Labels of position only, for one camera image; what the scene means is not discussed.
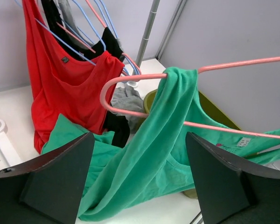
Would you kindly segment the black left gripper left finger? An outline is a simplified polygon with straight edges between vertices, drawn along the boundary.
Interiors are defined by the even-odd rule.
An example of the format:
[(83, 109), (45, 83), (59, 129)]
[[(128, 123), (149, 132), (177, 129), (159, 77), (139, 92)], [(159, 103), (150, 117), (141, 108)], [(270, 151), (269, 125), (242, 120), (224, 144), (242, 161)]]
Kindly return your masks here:
[(73, 224), (76, 221), (94, 135), (0, 170), (0, 224)]

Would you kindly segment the green tank top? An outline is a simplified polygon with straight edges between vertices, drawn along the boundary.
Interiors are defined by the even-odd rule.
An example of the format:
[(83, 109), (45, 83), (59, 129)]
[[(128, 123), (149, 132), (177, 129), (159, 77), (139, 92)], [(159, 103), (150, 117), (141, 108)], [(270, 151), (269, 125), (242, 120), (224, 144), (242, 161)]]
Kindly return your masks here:
[(184, 125), (190, 121), (221, 127), (202, 109), (198, 95), (198, 71), (165, 69), (149, 116), (123, 148), (113, 146), (113, 132), (95, 135), (93, 155), (78, 210), (82, 221), (103, 221), (123, 209), (155, 197), (194, 188), (186, 150), (186, 134), (193, 132), (208, 142), (250, 161), (264, 165), (280, 159), (280, 129), (269, 138)]

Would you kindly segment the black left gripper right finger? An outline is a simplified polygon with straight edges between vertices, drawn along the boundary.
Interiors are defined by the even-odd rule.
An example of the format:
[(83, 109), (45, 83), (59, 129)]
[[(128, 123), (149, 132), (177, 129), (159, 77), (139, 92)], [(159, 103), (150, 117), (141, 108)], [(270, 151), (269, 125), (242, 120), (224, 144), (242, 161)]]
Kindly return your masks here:
[(280, 170), (186, 135), (190, 169), (205, 224), (280, 224)]

